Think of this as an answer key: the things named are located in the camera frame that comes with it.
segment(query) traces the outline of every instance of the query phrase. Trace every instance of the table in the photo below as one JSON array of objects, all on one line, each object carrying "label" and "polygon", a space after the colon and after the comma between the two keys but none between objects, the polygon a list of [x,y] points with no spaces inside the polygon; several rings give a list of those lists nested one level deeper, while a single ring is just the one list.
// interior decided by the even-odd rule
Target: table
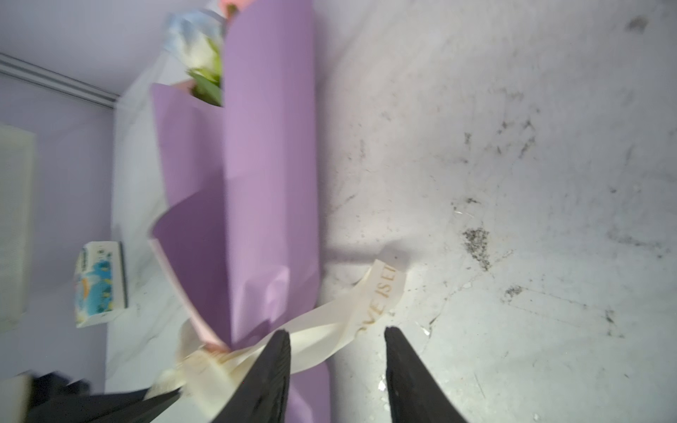
[{"label": "table", "polygon": [[[394,313],[337,353],[335,422],[389,422],[399,326],[470,422],[677,418],[677,3],[315,4],[321,303],[374,257]],[[131,304],[106,391],[173,364],[185,311],[146,241],[166,208],[149,83],[116,113],[113,234]],[[178,401],[159,422],[199,422]]]}]

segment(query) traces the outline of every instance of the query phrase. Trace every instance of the purple wall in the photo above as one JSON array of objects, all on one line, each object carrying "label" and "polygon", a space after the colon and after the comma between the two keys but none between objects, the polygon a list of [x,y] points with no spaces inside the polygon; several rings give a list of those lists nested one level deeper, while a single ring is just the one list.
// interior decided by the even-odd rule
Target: purple wall
[{"label": "purple wall", "polygon": [[82,245],[110,239],[113,111],[0,76],[0,122],[36,134],[31,285],[18,329],[0,334],[0,379],[58,370],[104,388],[105,325],[76,329]]}]

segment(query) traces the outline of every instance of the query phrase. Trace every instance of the tissue box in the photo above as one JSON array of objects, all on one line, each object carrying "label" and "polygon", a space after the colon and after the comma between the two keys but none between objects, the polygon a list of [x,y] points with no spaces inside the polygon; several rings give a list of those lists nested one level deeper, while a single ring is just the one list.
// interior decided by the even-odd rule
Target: tissue box
[{"label": "tissue box", "polygon": [[75,326],[106,323],[126,307],[120,243],[88,242],[75,265]]}]

